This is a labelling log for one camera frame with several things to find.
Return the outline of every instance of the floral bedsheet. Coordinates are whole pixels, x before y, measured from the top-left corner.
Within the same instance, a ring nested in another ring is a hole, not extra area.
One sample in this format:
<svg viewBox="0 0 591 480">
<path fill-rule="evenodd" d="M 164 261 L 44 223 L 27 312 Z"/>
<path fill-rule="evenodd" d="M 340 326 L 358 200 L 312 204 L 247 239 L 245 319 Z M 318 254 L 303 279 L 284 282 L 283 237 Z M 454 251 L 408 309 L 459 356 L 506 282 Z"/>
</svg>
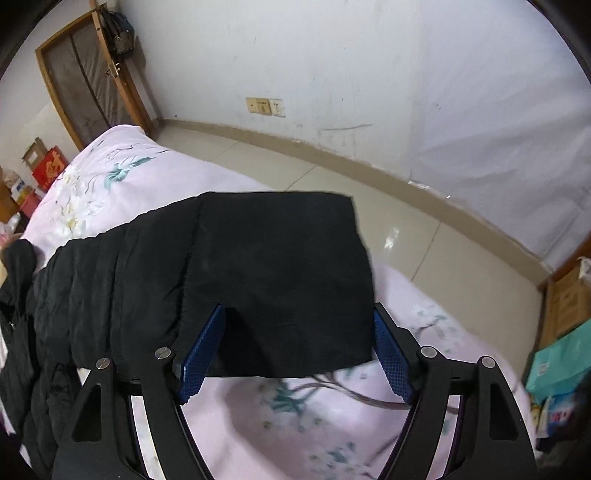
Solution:
<svg viewBox="0 0 591 480">
<path fill-rule="evenodd" d="M 69 239 L 96 236 L 141 213 L 209 190 L 269 188 L 164 148 L 137 127 L 120 125 L 66 168 L 24 238 L 38 249 L 41 268 Z M 467 333 L 399 272 L 379 263 L 373 269 L 376 299 L 419 343 L 464 361 L 496 358 L 529 424 L 527 395 L 498 352 Z M 132 403 L 148 472 L 154 479 L 164 478 L 142 399 L 134 397 Z M 445 468 L 456 409 L 457 399 L 452 398 L 430 478 L 438 478 Z M 216 480 L 353 480 L 377 478 L 408 408 L 373 361 L 303 379 L 207 378 L 183 412 Z"/>
</svg>

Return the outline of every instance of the door frame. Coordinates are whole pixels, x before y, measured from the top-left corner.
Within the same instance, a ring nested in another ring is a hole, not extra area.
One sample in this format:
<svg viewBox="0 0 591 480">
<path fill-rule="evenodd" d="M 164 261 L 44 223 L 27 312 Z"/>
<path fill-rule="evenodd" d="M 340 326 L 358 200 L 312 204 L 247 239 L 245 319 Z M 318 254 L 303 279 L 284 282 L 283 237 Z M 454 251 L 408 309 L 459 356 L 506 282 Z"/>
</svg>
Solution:
<svg viewBox="0 0 591 480">
<path fill-rule="evenodd" d="M 72 141 L 74 142 L 74 145 L 76 145 L 76 147 L 80 151 L 84 149 L 85 144 L 76 132 L 74 125 L 66 115 L 66 111 L 64 110 L 64 107 L 61 104 L 60 97 L 56 91 L 55 86 L 53 85 L 51 75 L 49 74 L 49 70 L 47 68 L 47 64 L 44 58 L 44 53 L 49 48 L 51 48 L 51 46 L 54 43 L 61 40 L 65 35 L 71 35 L 79 28 L 85 27 L 88 24 L 92 23 L 94 23 L 95 25 L 95 30 L 97 32 L 97 37 L 100 44 L 100 50 L 103 56 L 105 57 L 107 66 L 111 71 L 111 75 L 113 76 L 115 85 L 123 99 L 125 109 L 129 113 L 129 116 L 136 125 L 139 125 L 144 129 L 144 132 L 149 137 L 152 136 L 154 131 L 154 127 L 150 120 L 150 116 L 147 113 L 141 98 L 139 97 L 137 88 L 133 83 L 133 80 L 131 78 L 131 75 L 129 74 L 125 62 L 121 61 L 119 67 L 117 68 L 113 62 L 113 59 L 111 58 L 111 54 L 109 53 L 109 49 L 106 45 L 105 37 L 102 32 L 102 25 L 100 23 L 98 9 L 90 10 L 87 13 L 79 16 L 75 20 L 68 23 L 64 28 L 53 34 L 50 38 L 45 40 L 45 42 L 43 42 L 41 46 L 35 49 L 37 63 L 39 64 L 41 76 L 43 77 L 43 81 L 45 82 L 45 86 L 47 87 L 49 97 L 51 98 L 51 101 L 55 106 L 57 114 L 60 116 L 60 119 L 64 124 L 64 127 L 66 127 L 67 132 L 70 134 Z"/>
</svg>

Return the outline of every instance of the black jacket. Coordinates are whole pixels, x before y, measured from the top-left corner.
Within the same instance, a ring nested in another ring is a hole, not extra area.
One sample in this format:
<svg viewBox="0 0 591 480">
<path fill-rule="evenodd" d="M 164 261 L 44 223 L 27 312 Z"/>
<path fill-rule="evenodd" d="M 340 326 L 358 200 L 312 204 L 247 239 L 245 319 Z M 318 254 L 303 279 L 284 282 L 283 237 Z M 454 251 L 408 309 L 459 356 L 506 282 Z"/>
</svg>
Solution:
<svg viewBox="0 0 591 480">
<path fill-rule="evenodd" d="M 68 242 L 31 288 L 31 245 L 5 255 L 0 395 L 41 476 L 80 388 L 76 367 L 108 356 L 124 370 L 179 329 L 200 331 L 213 301 L 227 324 L 210 375 L 305 377 L 371 360 L 371 270 L 347 197 L 205 193 Z"/>
</svg>

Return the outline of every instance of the teal paper bag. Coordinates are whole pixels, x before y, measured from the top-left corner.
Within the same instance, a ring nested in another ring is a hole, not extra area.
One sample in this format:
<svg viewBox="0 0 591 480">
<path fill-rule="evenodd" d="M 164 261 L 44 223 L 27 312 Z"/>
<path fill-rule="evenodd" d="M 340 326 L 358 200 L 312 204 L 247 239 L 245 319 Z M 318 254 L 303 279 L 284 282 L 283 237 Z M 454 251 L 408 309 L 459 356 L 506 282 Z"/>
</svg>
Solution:
<svg viewBox="0 0 591 480">
<path fill-rule="evenodd" d="M 591 368 L 591 320 L 535 354 L 525 389 L 541 405 L 572 392 Z"/>
</svg>

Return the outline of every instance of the metal bolt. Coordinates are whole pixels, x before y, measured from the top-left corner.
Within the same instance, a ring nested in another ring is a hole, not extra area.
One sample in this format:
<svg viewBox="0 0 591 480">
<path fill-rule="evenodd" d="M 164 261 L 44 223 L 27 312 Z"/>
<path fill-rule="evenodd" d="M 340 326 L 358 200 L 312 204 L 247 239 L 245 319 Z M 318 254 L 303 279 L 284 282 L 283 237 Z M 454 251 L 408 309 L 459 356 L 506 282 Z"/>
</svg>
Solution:
<svg viewBox="0 0 591 480">
<path fill-rule="evenodd" d="M 491 358 L 489 356 L 483 356 L 482 357 L 482 365 L 484 365 L 487 368 L 494 368 L 496 365 L 496 362 L 493 358 Z"/>
<path fill-rule="evenodd" d="M 427 358 L 435 358 L 437 356 L 437 350 L 432 346 L 424 346 L 421 348 L 421 354 Z"/>
<path fill-rule="evenodd" d="M 158 350 L 156 350 L 154 352 L 155 357 L 158 360 L 163 360 L 165 358 L 168 358 L 171 354 L 170 348 L 168 348 L 167 346 L 161 346 Z"/>
<path fill-rule="evenodd" d="M 111 364 L 111 360 L 109 360 L 107 357 L 101 358 L 96 361 L 96 367 L 99 370 L 103 370 L 103 369 L 107 368 L 110 364 Z"/>
</svg>

